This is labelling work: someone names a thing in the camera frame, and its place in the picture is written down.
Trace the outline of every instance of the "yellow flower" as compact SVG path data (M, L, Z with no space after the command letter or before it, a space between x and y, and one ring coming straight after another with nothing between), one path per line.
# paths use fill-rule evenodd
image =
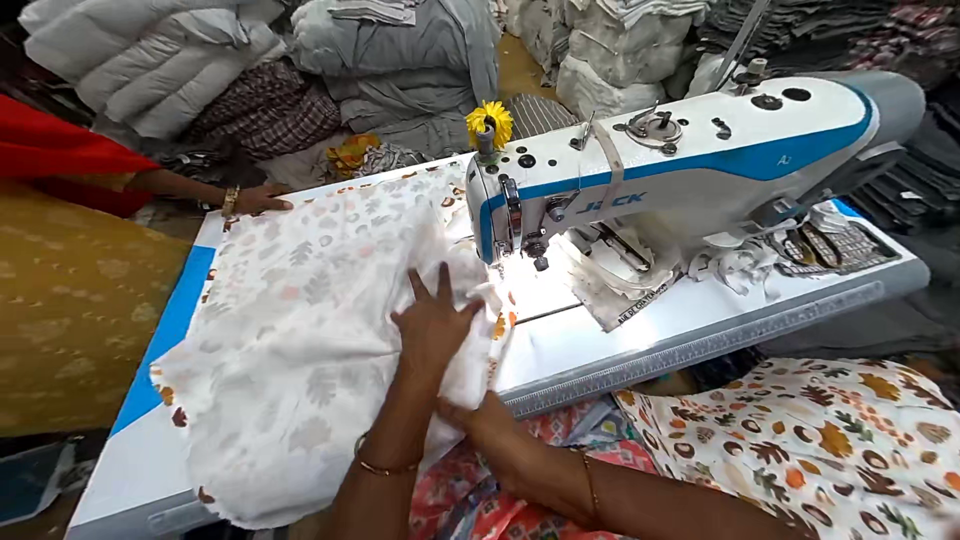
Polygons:
M478 107L467 115L467 131L470 133L470 145L473 146L473 148L480 147L477 142L477 132L485 132L487 130L485 122L488 117L495 123L493 148L503 150L503 147L507 145L507 141L510 140L510 135L513 134L514 118L510 115L509 111L503 108L503 104L499 101L484 101L483 107Z

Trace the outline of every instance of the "plaid fabric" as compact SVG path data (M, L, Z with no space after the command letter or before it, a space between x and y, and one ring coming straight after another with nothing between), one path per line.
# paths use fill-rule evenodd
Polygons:
M503 107L514 118L511 140L542 135L580 123L563 105L531 94L517 94L504 101Z
M240 75L198 116L186 140L229 137L254 160L309 148L340 126L340 109L319 81L304 80L287 60Z

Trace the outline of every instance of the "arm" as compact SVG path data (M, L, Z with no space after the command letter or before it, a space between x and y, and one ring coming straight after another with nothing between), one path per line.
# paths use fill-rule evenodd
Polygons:
M165 169L154 169L138 173L127 184L133 189L142 189L158 195L171 195L180 199L195 199L214 207L222 206L227 191L216 185L204 184ZM286 186L264 184L241 189L234 211L253 213L259 210L289 210L294 206L289 201L274 199L277 195L289 193Z
M592 458L587 467L581 454L550 447L526 432L492 392L478 410L441 400L438 412L467 433L504 489L586 528L647 540L803 538L719 491Z
M482 301L474 301L462 311L453 308L446 264L440 269L436 298L416 271L410 271L410 282L416 301L403 314L392 315L403 343L394 381L337 492L324 538L407 537L416 465L423 457L440 382L447 363L467 337L473 315L483 307ZM391 474L373 473L360 461Z

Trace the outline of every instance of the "gold bangle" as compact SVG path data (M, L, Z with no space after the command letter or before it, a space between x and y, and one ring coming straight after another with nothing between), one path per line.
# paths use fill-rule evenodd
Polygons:
M374 467L370 463L367 463L363 459L360 459L360 455L359 455L360 446L363 445L363 442L365 440L367 440L368 433L370 432L366 431L364 432L364 434L360 435L360 437L357 438L357 442L353 445L353 457L356 459L356 462L359 463L360 466L363 467L368 472L374 473L375 475L378 475L380 477L388 477L390 475L402 475L403 473L416 471L417 468L420 467L420 462L417 461L416 463L411 463L406 467L397 467L395 469L385 469L383 467Z
M590 497L593 499L593 523L600 521L600 502L597 500L597 492L593 489L593 477L590 476L590 462L587 453L580 451L580 456L584 459L584 469L587 469L587 486L590 488Z
M233 208L237 204L237 197L240 196L240 186L227 188L227 194L224 195L223 215L233 215Z

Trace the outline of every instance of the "red cloth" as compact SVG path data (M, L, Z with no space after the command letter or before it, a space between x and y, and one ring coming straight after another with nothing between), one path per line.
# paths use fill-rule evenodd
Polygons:
M131 173L160 168L112 140L0 95L0 178L42 179L44 192L129 217L150 200L143 191L74 184L56 175Z

